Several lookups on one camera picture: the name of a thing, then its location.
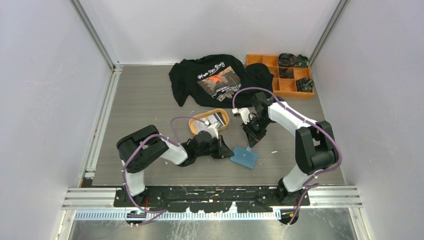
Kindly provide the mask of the blue leather card holder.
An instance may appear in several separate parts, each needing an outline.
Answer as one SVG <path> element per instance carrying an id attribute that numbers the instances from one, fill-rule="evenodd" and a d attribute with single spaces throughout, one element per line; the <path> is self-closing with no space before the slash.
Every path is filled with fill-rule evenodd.
<path id="1" fill-rule="evenodd" d="M 230 161 L 244 168 L 252 170 L 258 160 L 258 155 L 251 152 L 251 148 L 242 148 L 236 146 L 233 150 L 234 155 L 230 157 Z"/>

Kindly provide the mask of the yellow oval tray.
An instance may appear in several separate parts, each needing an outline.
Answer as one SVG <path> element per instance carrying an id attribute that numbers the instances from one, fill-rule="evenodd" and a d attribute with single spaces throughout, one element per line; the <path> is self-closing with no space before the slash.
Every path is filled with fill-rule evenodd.
<path id="1" fill-rule="evenodd" d="M 220 132 L 228 127 L 230 118 L 227 112 L 221 108 L 216 108 L 205 113 L 198 114 L 193 118 L 190 118 L 188 121 L 190 131 L 193 135 L 198 134 L 200 131 L 207 130 L 208 126 L 202 121 L 211 125 L 218 123 L 217 131 Z"/>

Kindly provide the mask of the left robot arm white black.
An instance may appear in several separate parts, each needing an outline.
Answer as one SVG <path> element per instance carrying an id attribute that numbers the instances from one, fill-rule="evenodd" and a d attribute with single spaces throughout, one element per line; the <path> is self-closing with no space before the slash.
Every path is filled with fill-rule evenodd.
<path id="1" fill-rule="evenodd" d="M 151 124 L 121 138 L 116 148 L 122 163 L 126 200 L 135 207 L 141 206 L 146 200 L 145 169 L 157 159 L 164 159 L 178 167 L 187 167 L 199 157 L 220 160 L 235 155 L 218 129 L 211 126 L 185 142 L 176 143 L 160 134 L 157 127 Z"/>

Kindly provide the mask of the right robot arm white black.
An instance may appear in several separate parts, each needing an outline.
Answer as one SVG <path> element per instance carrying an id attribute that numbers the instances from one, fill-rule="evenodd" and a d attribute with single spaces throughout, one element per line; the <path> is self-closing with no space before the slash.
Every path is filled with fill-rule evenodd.
<path id="1" fill-rule="evenodd" d="M 294 136 L 295 165 L 288 175 L 278 181 L 276 199 L 291 205 L 306 192 L 308 183 L 319 174 L 332 171 L 342 163 L 340 148 L 336 145 L 333 129 L 327 121 L 316 121 L 294 110 L 285 100 L 263 92 L 251 99 L 255 111 L 247 107 L 232 108 L 232 113 L 242 119 L 242 129 L 253 148 L 267 134 L 267 127 L 276 123 Z"/>

